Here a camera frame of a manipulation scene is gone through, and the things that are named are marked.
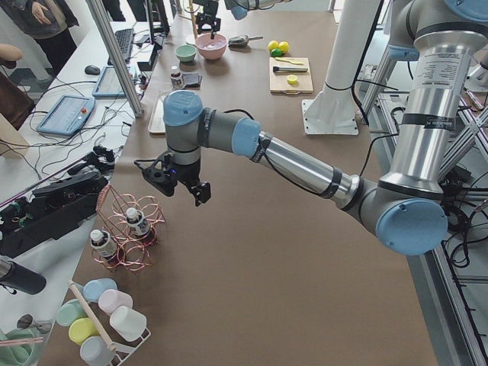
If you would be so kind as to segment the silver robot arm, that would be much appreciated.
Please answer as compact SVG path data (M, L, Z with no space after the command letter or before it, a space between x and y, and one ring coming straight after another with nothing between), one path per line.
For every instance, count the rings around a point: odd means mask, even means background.
M214 39L215 34L220 31L221 19L217 17L219 4L218 0L194 1L201 6L201 10L195 15L195 26L197 34L210 33ZM230 11L236 20L242 20L250 11L261 11L272 8L276 4L286 3L282 0L225 0L226 10Z
M199 179L201 149L245 156L330 199L387 248L421 255L448 231L438 183L442 156L455 128L470 59L486 42L485 1L394 3L390 44L414 47L419 58L393 160L378 182L321 162L266 133L253 119L205 108L192 91L165 97L168 149L142 170L143 177L166 196L183 184L202 204L210 199L210 185Z

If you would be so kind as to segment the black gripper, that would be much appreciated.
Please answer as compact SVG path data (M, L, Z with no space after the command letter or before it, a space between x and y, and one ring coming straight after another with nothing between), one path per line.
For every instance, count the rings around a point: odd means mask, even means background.
M205 16L210 16L207 24L210 26L210 38L213 40L220 30L221 19L216 17L219 7L218 0L196 0L196 4L200 6L195 18L197 32L202 33L204 30Z
M175 155L166 151L150 162L150 166L141 167L142 175L150 185L165 196L171 197L175 193L175 187L180 182L193 195L196 207L210 200L210 183L200 181L198 176L201 167L200 160L190 165L178 164Z

